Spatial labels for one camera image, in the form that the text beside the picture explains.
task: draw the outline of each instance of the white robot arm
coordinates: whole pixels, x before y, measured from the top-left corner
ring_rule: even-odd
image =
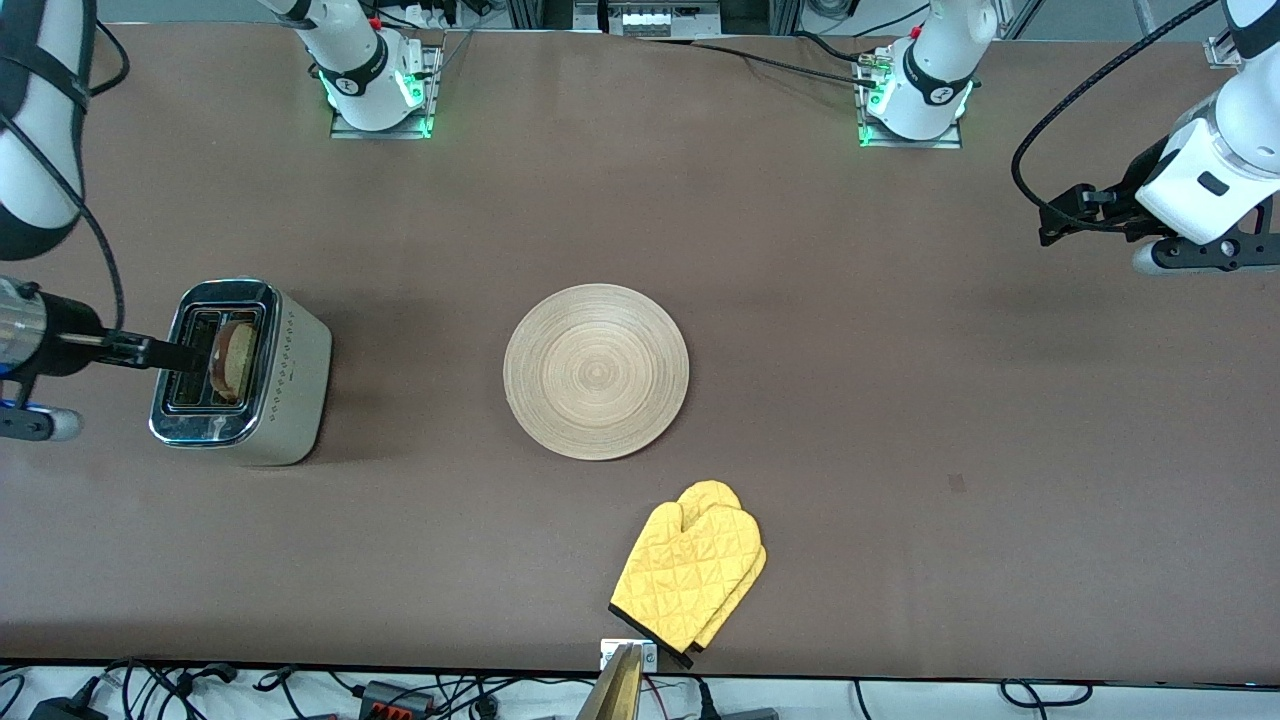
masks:
[[[1221,238],[1280,192],[1280,1],[1225,0],[1224,8],[1240,72],[1179,118],[1137,200],[1179,236],[1201,246],[1221,241],[1215,250],[1235,258],[1258,245]],[[1138,270],[1172,269],[1157,245],[1138,251]]]
[[[1101,191],[1078,184],[1048,204],[1034,199],[1041,245],[1103,229],[1130,242],[1160,238],[1134,255],[1134,269],[1146,274],[1280,266],[1280,236],[1271,232],[1272,196],[1280,192],[1280,0],[1224,0],[1224,9],[1240,72],[1184,113],[1119,183]],[[1018,163],[1027,146],[1014,164],[1024,193]],[[1239,227],[1247,218],[1252,229]]]
[[[422,105],[421,44],[394,29],[375,31],[357,0],[260,1],[297,31],[330,102],[352,127],[387,129]],[[0,260],[49,252],[87,214],[81,127],[95,17],[95,0],[0,0]],[[109,266],[118,282],[110,260]],[[69,439],[78,432],[73,411],[29,402],[40,375],[69,375],[90,363],[207,366],[207,350],[124,332],[120,307],[108,328],[83,302],[0,275],[0,437]],[[18,387],[12,398],[5,383]]]
[[[945,133],[973,91],[996,24],[992,0],[933,0],[918,32],[890,46],[888,82],[867,111],[908,140]]]
[[[375,31],[357,0],[259,0],[294,29],[320,69],[338,114],[381,131],[422,105],[422,45],[392,28]]]

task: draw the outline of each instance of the table surface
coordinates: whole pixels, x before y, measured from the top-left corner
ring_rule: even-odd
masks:
[[[333,329],[326,416],[303,464],[227,469],[151,437],[152,373],[42,382],[87,428],[3,447],[0,655],[590,669],[649,510],[719,478],[769,565],[699,671],[1280,680],[1275,279],[1043,250],[1009,179],[1117,46],[997,44],[965,149],[905,151],[858,147],[845,87],[568,33],[477,35],[430,141],[330,141],[292,33],[119,35],[84,164],[128,328],[262,277]],[[1226,77],[1153,47],[1029,181],[1112,182]],[[83,227],[5,272],[110,307]],[[521,316],[586,282],[692,361],[669,430],[603,464],[502,388]]]

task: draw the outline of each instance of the wooden plate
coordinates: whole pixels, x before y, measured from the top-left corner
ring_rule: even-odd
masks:
[[[689,351],[671,315],[634,290],[582,284],[539,302],[516,327],[502,368],[525,432],[579,460],[649,445],[689,389]]]

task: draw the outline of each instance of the oven mitt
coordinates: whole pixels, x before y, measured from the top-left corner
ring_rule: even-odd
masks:
[[[760,529],[742,510],[716,505],[686,524],[678,502],[663,502],[631,548],[609,611],[690,667],[685,651],[759,553]]]
[[[684,510],[684,525],[682,529],[687,529],[694,521],[698,520],[707,510],[716,507],[717,505],[726,507],[742,509],[741,501],[739,501],[737,495],[732,488],[726,486],[719,480],[703,480],[700,483],[694,483],[684,493],[681,493],[680,500],[676,501]],[[712,644],[712,638],[716,633],[724,625],[728,616],[737,610],[737,603],[742,602],[742,597],[746,596],[746,591],[751,589],[755,584],[755,579],[760,577],[760,571],[764,570],[764,561],[767,555],[764,552],[764,546],[760,546],[760,551],[756,553],[755,560],[751,562],[751,569],[748,570],[746,577],[742,582],[733,588],[733,592],[728,594],[724,600],[724,605],[719,606],[719,610],[712,615],[712,619],[699,630],[698,635],[694,638],[691,650],[701,652]]]

